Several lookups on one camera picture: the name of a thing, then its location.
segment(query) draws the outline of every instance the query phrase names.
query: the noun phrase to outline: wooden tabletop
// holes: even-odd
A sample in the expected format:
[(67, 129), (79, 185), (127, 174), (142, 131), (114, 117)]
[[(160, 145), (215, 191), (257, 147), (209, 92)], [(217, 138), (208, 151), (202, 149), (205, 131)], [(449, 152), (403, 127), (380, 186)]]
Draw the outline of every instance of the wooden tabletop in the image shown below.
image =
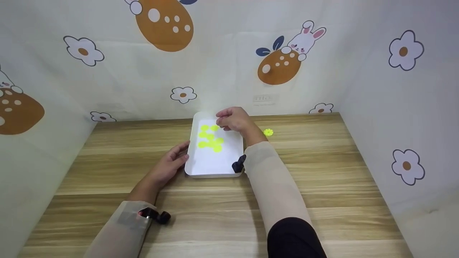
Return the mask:
[[(253, 118), (296, 181), (329, 257), (412, 257), (339, 114)], [(120, 202), (191, 119), (99, 123), (20, 257), (82, 257)], [(140, 257), (267, 257), (266, 232), (245, 174), (192, 179), (179, 172), (156, 205)]]

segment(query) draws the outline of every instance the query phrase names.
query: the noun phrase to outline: hand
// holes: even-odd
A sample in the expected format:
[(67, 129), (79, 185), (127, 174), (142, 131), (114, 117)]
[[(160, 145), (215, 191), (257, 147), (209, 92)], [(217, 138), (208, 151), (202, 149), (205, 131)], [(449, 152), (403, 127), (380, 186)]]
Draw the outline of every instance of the hand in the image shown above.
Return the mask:
[(246, 139), (247, 146), (268, 141), (263, 132), (250, 119), (242, 107), (229, 107), (217, 113), (217, 125), (225, 131), (239, 132)]
[(190, 156), (185, 152), (189, 144), (190, 141), (188, 140), (170, 149), (148, 173), (149, 175), (147, 176), (151, 178), (157, 187), (163, 188), (188, 160)]
[(242, 107), (229, 107), (217, 113), (217, 125), (225, 131), (242, 133), (255, 125)]
[(188, 154), (185, 154), (189, 144), (190, 141), (188, 140), (173, 147), (164, 154), (155, 167), (137, 183), (126, 200), (144, 201), (154, 205), (158, 192), (175, 176), (178, 169), (190, 157)]

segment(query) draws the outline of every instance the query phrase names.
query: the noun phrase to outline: black sleeve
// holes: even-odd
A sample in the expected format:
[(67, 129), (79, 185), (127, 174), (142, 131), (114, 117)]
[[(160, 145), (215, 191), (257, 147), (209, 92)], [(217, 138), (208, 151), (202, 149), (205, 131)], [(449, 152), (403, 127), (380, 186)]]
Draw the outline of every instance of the black sleeve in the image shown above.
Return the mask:
[(269, 258), (326, 258), (314, 228), (299, 218), (279, 220), (268, 233)]

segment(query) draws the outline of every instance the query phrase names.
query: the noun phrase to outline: yellow flower sticker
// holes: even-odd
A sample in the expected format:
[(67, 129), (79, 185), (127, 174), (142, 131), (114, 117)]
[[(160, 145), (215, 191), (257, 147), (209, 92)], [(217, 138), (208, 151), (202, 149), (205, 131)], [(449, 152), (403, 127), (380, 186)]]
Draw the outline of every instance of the yellow flower sticker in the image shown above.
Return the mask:
[(272, 129), (265, 129), (263, 130), (263, 134), (265, 136), (272, 136), (274, 134), (274, 131)]
[(199, 148), (206, 148), (206, 147), (210, 147), (213, 149), (214, 152), (221, 152), (222, 151), (222, 143), (223, 143), (223, 138), (215, 138), (215, 135), (214, 134), (208, 134), (207, 133), (207, 130), (210, 130), (213, 131), (213, 132), (216, 132), (218, 130), (218, 126), (217, 125), (213, 125), (211, 127), (209, 127), (208, 125), (203, 125), (201, 126), (201, 132), (198, 134), (199, 138), (204, 138), (208, 141), (200, 141), (198, 142), (198, 147)]

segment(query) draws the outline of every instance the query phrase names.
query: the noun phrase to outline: left hand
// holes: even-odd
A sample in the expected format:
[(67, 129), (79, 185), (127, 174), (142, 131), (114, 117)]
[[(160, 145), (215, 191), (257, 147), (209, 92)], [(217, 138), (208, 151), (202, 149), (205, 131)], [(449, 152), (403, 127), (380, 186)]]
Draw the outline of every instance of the left hand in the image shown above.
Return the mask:
[(190, 157), (188, 154), (185, 154), (189, 144), (189, 140), (180, 143), (164, 154), (156, 166), (137, 183), (126, 200), (144, 201), (154, 205), (159, 190), (175, 176), (178, 169)]
[(157, 187), (163, 188), (175, 176), (178, 169), (190, 158), (185, 153), (188, 145), (190, 145), (189, 140), (170, 149), (148, 173), (149, 175), (147, 176), (151, 177), (151, 180), (155, 182)]

